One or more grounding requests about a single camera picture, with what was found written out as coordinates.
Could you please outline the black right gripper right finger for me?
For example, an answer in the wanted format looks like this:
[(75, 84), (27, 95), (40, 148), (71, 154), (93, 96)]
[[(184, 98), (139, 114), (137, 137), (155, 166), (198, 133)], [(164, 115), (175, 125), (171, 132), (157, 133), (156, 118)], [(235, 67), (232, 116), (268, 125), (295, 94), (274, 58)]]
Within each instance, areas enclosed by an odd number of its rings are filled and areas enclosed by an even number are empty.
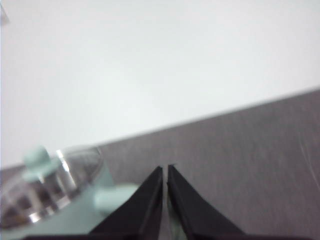
[(167, 189), (171, 209), (188, 240), (246, 240), (245, 234), (192, 187), (184, 176), (169, 165)]

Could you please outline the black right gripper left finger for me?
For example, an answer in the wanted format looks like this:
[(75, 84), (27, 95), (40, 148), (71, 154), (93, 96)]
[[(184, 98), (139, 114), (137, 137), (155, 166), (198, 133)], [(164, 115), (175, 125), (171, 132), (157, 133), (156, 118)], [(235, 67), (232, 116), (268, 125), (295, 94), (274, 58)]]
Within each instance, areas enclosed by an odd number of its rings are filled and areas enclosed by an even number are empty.
[(156, 167), (134, 194), (89, 234), (91, 240), (157, 240), (163, 210), (163, 168)]

